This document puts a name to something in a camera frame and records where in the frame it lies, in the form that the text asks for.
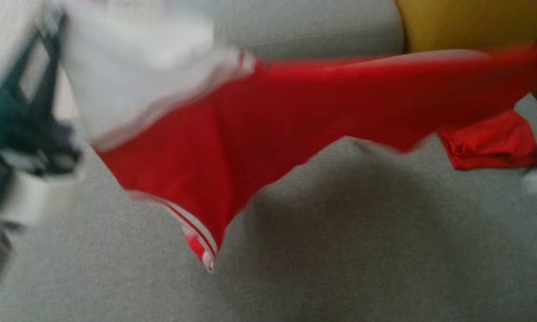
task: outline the gray upholstery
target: gray upholstery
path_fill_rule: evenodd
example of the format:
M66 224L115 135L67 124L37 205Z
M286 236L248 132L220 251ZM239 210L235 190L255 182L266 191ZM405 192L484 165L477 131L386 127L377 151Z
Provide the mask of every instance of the gray upholstery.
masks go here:
M389 0L210 6L267 57L401 46ZM537 135L537 102L518 110ZM13 239L0 322L537 321L537 198L520 169L454 171L437 137L403 157L332 145L256 196L213 275L164 210L86 165L77 209Z
M264 58L401 53L392 0L187 0L219 33Z

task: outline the white stripe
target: white stripe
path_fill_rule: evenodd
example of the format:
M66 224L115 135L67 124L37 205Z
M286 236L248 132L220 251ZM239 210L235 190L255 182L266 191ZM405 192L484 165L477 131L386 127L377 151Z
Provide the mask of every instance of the white stripe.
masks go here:
M154 200L159 200L160 202L171 206L171 208L173 208L174 210L179 212L181 215L183 215L191 224L193 224L193 226L197 228L197 230L199 230L199 232L201 232L201 234L203 234L207 242L209 242L209 244L211 245L212 249L211 247L207 245L205 241L202 240L201 234L199 234L198 232L195 232L191 226L187 225L184 222L184 220L179 217L179 215L177 215L175 212L173 212L172 210L166 207L167 210L172 214L172 216L174 216L174 218L176 218L179 222L181 222L184 228L191 230L191 232L193 232L195 237L197 237L201 245L205 249L208 249L211 252L211 254L213 254L213 256L217 255L217 252L219 249L217 247L217 243L215 242L215 238L213 238L213 235L211 235L211 232L209 232L209 229L207 229L207 227L205 227L205 225L201 223L200 220L198 220L195 216L193 216L193 214L191 214L190 212L187 212L187 210L185 210L184 208L181 208L178 204L175 204L173 202L170 202L167 199L163 199L152 194L147 194L145 192L138 191L138 190L128 190L128 193L132 199L147 199L147 200L154 199Z

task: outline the red garment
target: red garment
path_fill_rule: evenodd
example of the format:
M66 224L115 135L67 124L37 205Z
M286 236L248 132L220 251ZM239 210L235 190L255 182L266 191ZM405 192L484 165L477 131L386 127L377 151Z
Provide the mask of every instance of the red garment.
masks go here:
M330 143L353 136L408 152L442 126L510 110L537 87L537 49L386 61L257 63L252 75L98 153L133 198L161 203L183 222L212 269L225 228L249 199ZM167 104L156 102L148 111Z
M537 143L528 122L510 110L459 130L439 130L455 169L537 165Z

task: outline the couch cushion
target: couch cushion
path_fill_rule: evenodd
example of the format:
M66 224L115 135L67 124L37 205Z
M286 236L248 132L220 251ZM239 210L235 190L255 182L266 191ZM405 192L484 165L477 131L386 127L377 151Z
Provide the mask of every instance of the couch cushion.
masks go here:
M265 58L401 53L392 0L191 0L219 33Z
M411 52L537 40L537 0L398 0Z

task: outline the clothing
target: clothing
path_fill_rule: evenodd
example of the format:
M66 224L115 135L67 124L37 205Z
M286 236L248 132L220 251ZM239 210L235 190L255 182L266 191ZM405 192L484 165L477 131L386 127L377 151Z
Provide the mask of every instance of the clothing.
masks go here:
M472 126L439 131L455 169L537 165L537 142L528 122L514 110Z
M263 63L208 43L194 23L182 29L201 37L171 40L171 52L172 38L70 25L64 68L101 159L133 199L181 222L209 270L249 199L332 142L404 153L442 126L510 110L537 86L537 49Z

